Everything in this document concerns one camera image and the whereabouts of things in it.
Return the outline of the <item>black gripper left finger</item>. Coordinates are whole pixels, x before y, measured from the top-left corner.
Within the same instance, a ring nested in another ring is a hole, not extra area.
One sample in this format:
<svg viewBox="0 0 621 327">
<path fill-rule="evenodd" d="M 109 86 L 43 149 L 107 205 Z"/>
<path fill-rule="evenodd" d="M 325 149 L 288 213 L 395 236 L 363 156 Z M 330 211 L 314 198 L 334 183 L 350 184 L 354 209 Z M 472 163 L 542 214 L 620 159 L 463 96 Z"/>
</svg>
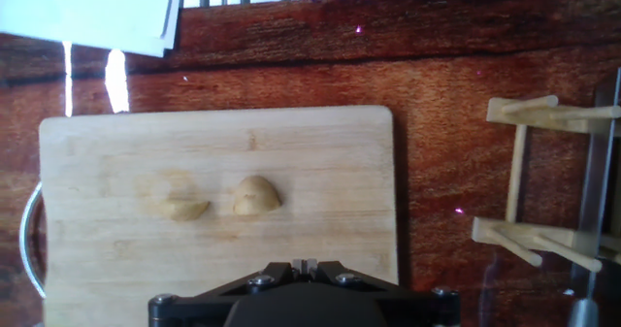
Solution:
<svg viewBox="0 0 621 327">
<path fill-rule="evenodd" d="M 296 282 L 306 268 L 304 259 L 270 262 L 263 269 L 219 287 L 220 294 L 257 294 Z"/>
</svg>

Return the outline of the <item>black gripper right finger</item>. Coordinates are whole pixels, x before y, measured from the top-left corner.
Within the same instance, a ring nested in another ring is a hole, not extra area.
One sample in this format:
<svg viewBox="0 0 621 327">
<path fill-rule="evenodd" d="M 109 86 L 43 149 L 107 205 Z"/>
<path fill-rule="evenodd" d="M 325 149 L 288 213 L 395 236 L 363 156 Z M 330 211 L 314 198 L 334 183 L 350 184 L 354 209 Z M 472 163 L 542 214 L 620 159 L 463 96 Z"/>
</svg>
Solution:
<svg viewBox="0 0 621 327">
<path fill-rule="evenodd" d="M 388 282 L 349 269 L 340 261 L 318 261 L 309 265 L 312 282 L 333 285 L 346 289 L 386 289 Z"/>
</svg>

